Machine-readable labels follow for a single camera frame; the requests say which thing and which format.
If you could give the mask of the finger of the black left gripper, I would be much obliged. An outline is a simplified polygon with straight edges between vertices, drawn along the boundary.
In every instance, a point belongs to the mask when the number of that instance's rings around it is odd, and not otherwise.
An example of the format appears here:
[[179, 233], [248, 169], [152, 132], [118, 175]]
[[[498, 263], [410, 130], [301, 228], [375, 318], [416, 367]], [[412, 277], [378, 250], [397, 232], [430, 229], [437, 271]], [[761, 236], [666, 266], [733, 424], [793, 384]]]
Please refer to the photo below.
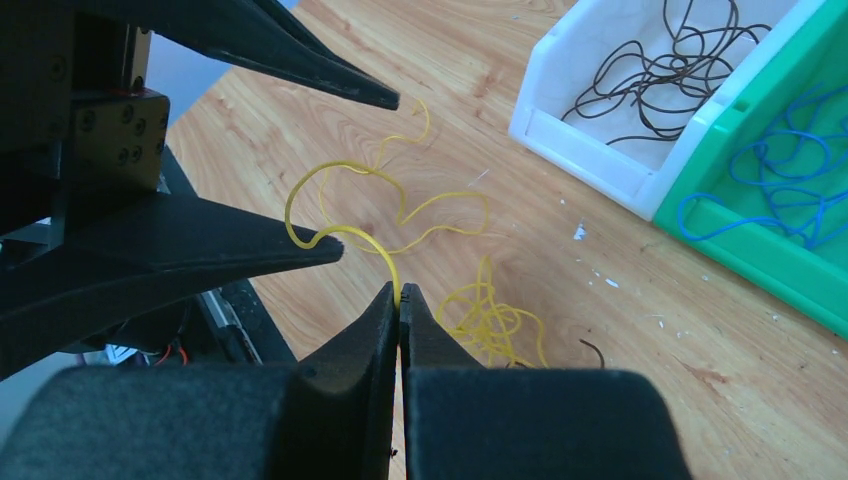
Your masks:
[[208, 58], [387, 110], [400, 94], [324, 45], [278, 1], [81, 1], [85, 13], [152, 30]]

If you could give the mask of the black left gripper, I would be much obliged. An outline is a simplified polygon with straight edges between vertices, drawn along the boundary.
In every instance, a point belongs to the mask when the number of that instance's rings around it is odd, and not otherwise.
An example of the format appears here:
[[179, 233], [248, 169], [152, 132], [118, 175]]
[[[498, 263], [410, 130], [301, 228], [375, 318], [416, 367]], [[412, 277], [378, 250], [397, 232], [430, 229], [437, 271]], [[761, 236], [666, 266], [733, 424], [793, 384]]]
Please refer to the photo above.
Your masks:
[[[1, 5], [1, 261], [17, 265], [163, 191], [166, 96], [152, 34], [57, 1]], [[334, 263], [284, 222], [154, 194], [1, 275], [1, 376], [213, 288]]]

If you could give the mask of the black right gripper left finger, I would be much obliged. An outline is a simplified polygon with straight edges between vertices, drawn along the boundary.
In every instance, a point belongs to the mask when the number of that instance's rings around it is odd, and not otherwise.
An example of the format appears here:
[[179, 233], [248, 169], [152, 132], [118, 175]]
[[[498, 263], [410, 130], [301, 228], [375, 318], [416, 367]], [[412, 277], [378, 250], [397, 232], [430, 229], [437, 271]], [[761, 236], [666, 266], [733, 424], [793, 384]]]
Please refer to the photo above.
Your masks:
[[384, 479], [398, 318], [390, 286], [296, 365], [66, 369], [1, 451], [5, 479]]

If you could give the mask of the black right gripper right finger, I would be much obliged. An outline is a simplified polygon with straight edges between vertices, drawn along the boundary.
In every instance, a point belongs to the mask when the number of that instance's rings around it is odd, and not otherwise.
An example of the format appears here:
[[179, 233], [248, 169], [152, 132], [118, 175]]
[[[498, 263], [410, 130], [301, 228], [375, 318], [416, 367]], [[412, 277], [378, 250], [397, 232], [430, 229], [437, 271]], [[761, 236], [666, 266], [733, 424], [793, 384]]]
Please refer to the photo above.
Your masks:
[[486, 368], [420, 288], [399, 303], [411, 479], [687, 479], [669, 409], [626, 370]]

